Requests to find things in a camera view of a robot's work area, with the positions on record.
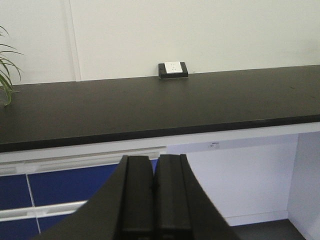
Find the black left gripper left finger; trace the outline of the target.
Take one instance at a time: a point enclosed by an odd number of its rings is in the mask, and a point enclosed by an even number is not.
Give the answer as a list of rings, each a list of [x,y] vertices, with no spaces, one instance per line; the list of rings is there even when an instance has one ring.
[[[36,240],[152,240],[153,168],[147,156],[127,156],[78,210]]]

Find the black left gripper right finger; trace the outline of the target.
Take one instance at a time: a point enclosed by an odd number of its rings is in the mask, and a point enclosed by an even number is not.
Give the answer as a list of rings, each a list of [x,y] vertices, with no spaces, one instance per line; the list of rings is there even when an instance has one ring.
[[[154,186],[156,240],[239,239],[201,187],[186,155],[161,155]]]

